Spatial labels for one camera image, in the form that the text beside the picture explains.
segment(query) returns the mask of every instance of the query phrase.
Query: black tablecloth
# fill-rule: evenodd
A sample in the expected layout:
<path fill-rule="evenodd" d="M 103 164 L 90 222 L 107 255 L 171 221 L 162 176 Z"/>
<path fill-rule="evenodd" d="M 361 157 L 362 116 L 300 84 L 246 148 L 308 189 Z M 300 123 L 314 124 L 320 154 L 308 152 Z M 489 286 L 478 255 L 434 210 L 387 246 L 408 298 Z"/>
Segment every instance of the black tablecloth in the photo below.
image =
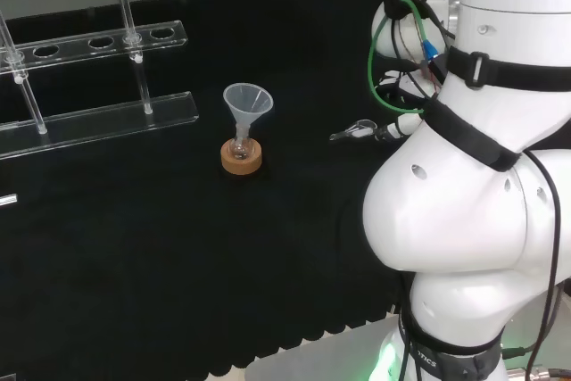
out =
<path fill-rule="evenodd" d="M 0 162 L 0 375 L 203 379 L 254 356 L 381 319 L 392 271 L 368 247 L 364 191 L 396 149 L 331 145 L 393 119 L 368 93 L 380 0 L 153 0 L 137 24 L 182 20 L 189 44 L 149 53 L 153 95 L 193 92 L 200 119 Z M 118 28 L 118 6 L 9 23 L 16 43 Z M 268 89 L 262 170 L 219 165 L 235 82 Z M 44 115 L 136 100 L 128 59 L 34 70 Z M 9 77 L 3 121 L 27 119 Z M 565 130 L 546 143 L 570 147 Z"/>

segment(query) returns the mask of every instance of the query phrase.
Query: rack hole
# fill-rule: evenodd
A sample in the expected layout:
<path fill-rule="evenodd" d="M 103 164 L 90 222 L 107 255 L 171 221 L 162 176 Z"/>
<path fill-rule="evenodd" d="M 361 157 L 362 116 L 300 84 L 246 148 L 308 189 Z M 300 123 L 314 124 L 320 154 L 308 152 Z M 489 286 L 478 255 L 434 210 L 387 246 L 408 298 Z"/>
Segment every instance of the rack hole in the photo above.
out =
<path fill-rule="evenodd" d="M 94 49 L 103 49 L 106 48 L 107 46 L 111 46 L 111 44 L 113 43 L 113 38 L 110 36 L 97 37 L 95 39 L 91 39 L 88 43 L 89 46 L 91 46 Z"/>
<path fill-rule="evenodd" d="M 151 30 L 151 37 L 155 39 L 168 39 L 175 35 L 175 30 L 171 27 L 165 27 L 163 29 Z"/>
<path fill-rule="evenodd" d="M 34 49 L 34 55 L 39 58 L 48 58 L 52 55 L 56 55 L 59 50 L 60 47 L 58 45 L 39 46 Z"/>

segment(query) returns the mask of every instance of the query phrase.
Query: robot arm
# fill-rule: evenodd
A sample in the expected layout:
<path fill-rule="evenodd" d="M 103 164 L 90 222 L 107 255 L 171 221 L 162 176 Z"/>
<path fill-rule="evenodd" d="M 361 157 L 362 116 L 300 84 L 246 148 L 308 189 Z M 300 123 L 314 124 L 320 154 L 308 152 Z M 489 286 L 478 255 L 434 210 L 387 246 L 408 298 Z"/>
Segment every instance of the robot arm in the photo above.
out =
<path fill-rule="evenodd" d="M 381 6 L 374 29 L 384 14 Z M 449 118 L 469 124 L 457 134 L 474 129 L 486 142 L 522 153 L 568 122 L 571 86 L 557 85 L 571 73 L 571 51 L 562 49 L 571 46 L 570 28 L 571 0 L 462 0 L 455 48 L 479 54 L 473 76 L 449 72 L 437 100 Z M 389 45 L 379 44 L 386 54 Z M 555 86 L 549 79 L 534 80 L 534 87 L 485 83 L 484 58 L 512 70 L 562 74 Z M 468 86 L 481 77 L 482 86 Z M 450 133 L 445 138 L 434 123 L 422 122 L 371 180 L 363 222 L 385 265 L 417 272 L 410 300 L 419 327 L 441 342 L 478 347 L 492 344 L 509 318 L 547 289 L 556 208 L 530 157 L 495 170 L 452 141 Z M 563 214 L 559 282 L 571 276 L 571 151 L 536 156 L 555 182 Z M 402 355 L 398 329 L 389 342 Z M 406 370 L 408 379 L 416 378 L 412 359 Z M 508 379 L 501 361 L 486 376 Z M 423 379 L 437 378 L 423 373 Z"/>

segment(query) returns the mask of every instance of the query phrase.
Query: plastic funnel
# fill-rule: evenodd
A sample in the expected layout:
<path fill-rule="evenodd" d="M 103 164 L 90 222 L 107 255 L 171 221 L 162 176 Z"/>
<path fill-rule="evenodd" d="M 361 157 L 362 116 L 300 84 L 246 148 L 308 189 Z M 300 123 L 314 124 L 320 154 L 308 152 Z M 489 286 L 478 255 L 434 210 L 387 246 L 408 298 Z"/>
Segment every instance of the plastic funnel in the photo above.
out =
<path fill-rule="evenodd" d="M 236 124 L 243 126 L 250 126 L 274 105 L 268 91 L 252 84 L 231 85 L 224 91 L 224 100 L 228 103 Z"/>

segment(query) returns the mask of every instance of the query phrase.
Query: test tube rack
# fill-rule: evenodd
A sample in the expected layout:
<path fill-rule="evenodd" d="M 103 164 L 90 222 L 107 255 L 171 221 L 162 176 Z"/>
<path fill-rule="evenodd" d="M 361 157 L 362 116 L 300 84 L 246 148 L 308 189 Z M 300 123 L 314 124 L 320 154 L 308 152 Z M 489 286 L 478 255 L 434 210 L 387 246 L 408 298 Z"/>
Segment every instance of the test tube rack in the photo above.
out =
<path fill-rule="evenodd" d="M 180 21 L 135 26 L 128 0 L 119 0 L 123 29 L 15 45 L 0 12 L 0 75 L 11 73 L 28 106 L 31 120 L 0 124 L 0 160 L 111 137 L 194 122 L 198 111 L 190 92 L 150 97 L 144 51 L 183 46 L 188 41 Z M 29 83 L 29 71 L 71 62 L 128 55 L 140 99 L 94 109 L 43 117 Z"/>

